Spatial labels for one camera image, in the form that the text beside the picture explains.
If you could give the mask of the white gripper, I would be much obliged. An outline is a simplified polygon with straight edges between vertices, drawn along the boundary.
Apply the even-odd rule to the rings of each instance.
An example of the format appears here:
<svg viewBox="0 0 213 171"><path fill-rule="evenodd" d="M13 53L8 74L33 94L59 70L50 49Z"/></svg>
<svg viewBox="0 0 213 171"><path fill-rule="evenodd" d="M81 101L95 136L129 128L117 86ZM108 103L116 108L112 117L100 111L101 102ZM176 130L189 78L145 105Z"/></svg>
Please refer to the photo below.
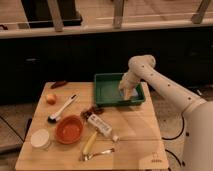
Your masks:
<svg viewBox="0 0 213 171"><path fill-rule="evenodd" d="M129 100L133 94L133 90L140 83L140 78L133 72L128 71L119 83L119 89L124 90L124 99Z"/></svg>

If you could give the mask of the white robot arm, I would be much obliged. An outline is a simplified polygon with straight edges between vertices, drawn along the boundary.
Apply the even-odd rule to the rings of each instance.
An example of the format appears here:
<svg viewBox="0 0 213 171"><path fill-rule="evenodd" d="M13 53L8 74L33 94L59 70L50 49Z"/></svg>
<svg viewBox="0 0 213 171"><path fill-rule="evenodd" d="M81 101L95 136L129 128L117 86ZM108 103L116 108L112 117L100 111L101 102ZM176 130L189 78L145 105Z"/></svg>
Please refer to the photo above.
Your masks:
<svg viewBox="0 0 213 171"><path fill-rule="evenodd" d="M213 171L213 101L184 88L157 72L152 55L131 57L128 71L122 76L119 90L124 99L131 97L141 80L146 81L162 97L171 102L185 117L187 132L183 148L182 171Z"/></svg>

